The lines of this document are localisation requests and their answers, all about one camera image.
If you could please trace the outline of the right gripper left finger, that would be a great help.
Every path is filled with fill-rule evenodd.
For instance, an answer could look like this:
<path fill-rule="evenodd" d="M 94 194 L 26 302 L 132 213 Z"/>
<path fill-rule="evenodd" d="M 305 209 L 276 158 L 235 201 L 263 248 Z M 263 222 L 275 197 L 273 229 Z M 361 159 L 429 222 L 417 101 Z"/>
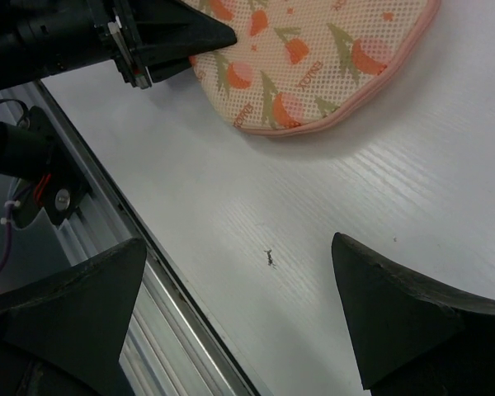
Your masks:
<path fill-rule="evenodd" d="M 131 238 L 0 295 L 0 395 L 131 395 L 119 359 L 146 245 Z"/>

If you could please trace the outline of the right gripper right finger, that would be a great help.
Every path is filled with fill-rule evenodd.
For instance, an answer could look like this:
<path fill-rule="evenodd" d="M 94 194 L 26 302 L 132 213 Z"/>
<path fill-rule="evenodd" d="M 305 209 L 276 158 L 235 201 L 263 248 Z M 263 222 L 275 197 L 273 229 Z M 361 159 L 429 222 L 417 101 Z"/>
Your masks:
<path fill-rule="evenodd" d="M 495 299 L 434 280 L 336 233 L 332 264 L 363 389 L 495 395 Z"/>

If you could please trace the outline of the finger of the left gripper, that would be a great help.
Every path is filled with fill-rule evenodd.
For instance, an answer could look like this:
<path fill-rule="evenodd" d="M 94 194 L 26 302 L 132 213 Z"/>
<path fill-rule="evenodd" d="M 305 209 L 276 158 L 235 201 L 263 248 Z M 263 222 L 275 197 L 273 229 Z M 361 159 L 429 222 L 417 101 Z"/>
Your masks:
<path fill-rule="evenodd" d="M 182 1 L 116 1 L 123 46 L 115 64 L 127 83 L 159 83 L 190 58 L 237 43 L 230 26 Z"/>

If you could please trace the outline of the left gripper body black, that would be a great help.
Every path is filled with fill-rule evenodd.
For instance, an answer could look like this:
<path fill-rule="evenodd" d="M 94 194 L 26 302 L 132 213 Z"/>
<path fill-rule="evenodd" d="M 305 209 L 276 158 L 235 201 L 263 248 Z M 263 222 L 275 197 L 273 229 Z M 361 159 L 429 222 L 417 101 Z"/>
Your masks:
<path fill-rule="evenodd" d="M 130 1 L 0 1 L 0 91 L 112 60 L 124 81 L 152 82 L 137 53 Z"/>

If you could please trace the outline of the peach floral mesh laundry bag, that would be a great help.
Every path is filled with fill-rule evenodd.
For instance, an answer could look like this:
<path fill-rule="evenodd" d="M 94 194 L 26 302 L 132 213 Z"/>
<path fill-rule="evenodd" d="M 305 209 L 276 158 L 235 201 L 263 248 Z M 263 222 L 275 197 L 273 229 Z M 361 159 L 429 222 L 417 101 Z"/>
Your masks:
<path fill-rule="evenodd" d="M 194 1 L 235 45 L 191 59 L 233 127 L 276 137 L 325 130 L 398 72 L 437 14 L 434 0 Z"/>

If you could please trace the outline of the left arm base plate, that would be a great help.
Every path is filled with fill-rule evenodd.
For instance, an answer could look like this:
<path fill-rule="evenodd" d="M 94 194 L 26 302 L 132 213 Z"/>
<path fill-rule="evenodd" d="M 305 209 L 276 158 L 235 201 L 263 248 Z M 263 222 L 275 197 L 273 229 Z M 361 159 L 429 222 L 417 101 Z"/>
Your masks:
<path fill-rule="evenodd" d="M 21 206 L 12 218 L 19 229 L 24 229 L 44 211 L 50 223 L 59 227 L 77 211 L 91 188 L 42 108 L 33 106 L 29 110 L 29 121 L 29 131 L 49 144 L 49 163 L 42 176 L 31 183 L 32 189 L 21 198 Z"/>

